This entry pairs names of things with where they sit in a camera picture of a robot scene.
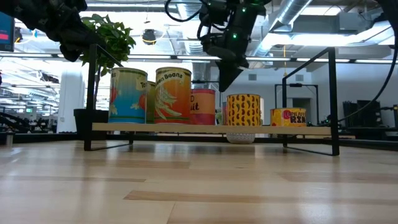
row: ceiling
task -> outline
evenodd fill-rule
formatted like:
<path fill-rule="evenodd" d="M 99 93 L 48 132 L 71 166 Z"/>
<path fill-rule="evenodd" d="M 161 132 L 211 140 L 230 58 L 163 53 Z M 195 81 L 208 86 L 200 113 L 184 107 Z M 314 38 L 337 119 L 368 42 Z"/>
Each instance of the ceiling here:
<path fill-rule="evenodd" d="M 277 13 L 281 0 L 272 1 L 266 5 L 267 14 Z M 164 12 L 164 1 L 142 1 L 142 0 L 88 0 L 89 8 L 86 12 L 81 12 L 81 16 L 91 16 L 97 13 L 101 16 L 109 15 L 112 21 L 123 22 L 126 27 L 131 27 L 133 31 L 131 36 L 136 40 L 137 45 L 131 51 L 137 55 L 188 55 L 189 46 L 198 44 L 196 40 L 198 20 L 192 20 L 185 23 L 179 23 L 171 20 Z M 200 7 L 197 0 L 172 0 L 174 16 L 183 16 L 181 7 L 185 9 Z M 335 16 L 341 11 L 347 12 L 371 12 L 377 10 L 377 4 L 374 1 L 352 0 L 313 0 L 311 5 L 307 7 L 302 15 L 318 15 L 318 16 Z M 251 55 L 262 43 L 264 39 L 264 24 L 267 18 L 258 16 L 253 32 L 251 35 L 251 43 L 249 44 L 247 55 Z M 37 35 L 26 29 L 26 26 L 20 21 L 16 22 L 17 27 L 22 28 L 24 41 L 16 44 L 15 53 L 43 53 L 43 54 L 60 54 L 59 44 L 49 40 L 44 33 L 37 31 Z M 145 29 L 155 29 L 157 35 L 157 43 L 155 45 L 146 45 L 141 41 L 141 35 Z M 310 58 L 323 50 L 323 46 L 305 46 L 288 43 L 285 48 L 281 45 L 273 45 L 270 49 L 271 55 L 274 57 L 302 57 Z M 386 45 L 370 45 L 361 47 L 339 47 L 339 58 L 385 58 L 391 54 Z M 42 78 L 43 73 L 46 77 L 61 80 L 63 68 L 68 66 L 70 62 L 64 61 L 62 58 L 0 58 L 0 70 L 2 73 L 3 86 L 24 85 L 25 90 L 15 91 L 14 87 L 1 88 L 2 98 L 18 98 L 26 99 L 23 101 L 41 100 L 43 105 L 52 105 L 56 108 L 59 100 L 59 84 L 49 82 L 48 78 Z M 144 70 L 153 70 L 154 67 L 161 67 L 161 64 L 135 63 L 134 66 L 142 67 Z M 277 70 L 285 66 L 283 62 L 274 62 L 269 67 Z M 296 67 L 296 63 L 286 63 L 287 67 Z M 316 69 L 319 64 L 312 65 L 309 70 Z M 85 76 L 87 76 L 87 67 L 83 68 Z M 101 81 L 99 98 L 102 100 L 99 105 L 107 105 L 109 98 L 109 79 L 104 77 Z M 20 104 L 21 101 L 0 101 L 1 105 Z"/>

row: wooden plank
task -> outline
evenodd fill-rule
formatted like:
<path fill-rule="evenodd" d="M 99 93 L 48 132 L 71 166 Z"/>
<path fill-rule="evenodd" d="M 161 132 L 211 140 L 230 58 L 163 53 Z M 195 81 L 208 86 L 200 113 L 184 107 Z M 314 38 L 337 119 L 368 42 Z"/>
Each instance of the wooden plank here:
<path fill-rule="evenodd" d="M 95 131 L 148 131 L 165 133 L 247 133 L 330 135 L 329 127 L 210 126 L 191 124 L 93 123 Z"/>

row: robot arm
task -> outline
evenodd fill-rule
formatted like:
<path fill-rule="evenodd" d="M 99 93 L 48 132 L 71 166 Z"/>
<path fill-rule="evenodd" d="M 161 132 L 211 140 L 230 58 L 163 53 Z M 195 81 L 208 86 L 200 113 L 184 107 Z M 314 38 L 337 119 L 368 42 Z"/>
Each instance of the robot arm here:
<path fill-rule="evenodd" d="M 0 11 L 19 19 L 29 29 L 38 29 L 49 39 L 60 42 L 60 50 L 69 61 L 76 61 L 90 44 L 105 46 L 103 39 L 80 20 L 87 9 L 85 0 L 1 0 Z"/>

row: monitor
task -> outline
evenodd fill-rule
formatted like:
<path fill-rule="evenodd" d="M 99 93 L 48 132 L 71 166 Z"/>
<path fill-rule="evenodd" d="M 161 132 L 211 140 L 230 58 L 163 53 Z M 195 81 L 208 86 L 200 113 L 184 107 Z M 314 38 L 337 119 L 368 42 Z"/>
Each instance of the monitor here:
<path fill-rule="evenodd" d="M 14 51 L 14 18 L 0 12 L 0 51 Z"/>

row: light wood floor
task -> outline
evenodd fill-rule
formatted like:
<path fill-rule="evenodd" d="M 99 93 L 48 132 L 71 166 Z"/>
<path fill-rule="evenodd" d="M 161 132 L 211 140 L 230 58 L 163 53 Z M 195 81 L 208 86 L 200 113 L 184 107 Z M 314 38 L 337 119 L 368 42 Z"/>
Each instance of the light wood floor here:
<path fill-rule="evenodd" d="M 342 147 L 340 157 L 329 157 L 283 154 L 272 144 L 169 142 L 82 147 L 0 148 L 0 223 L 398 223 L 398 152 Z"/>

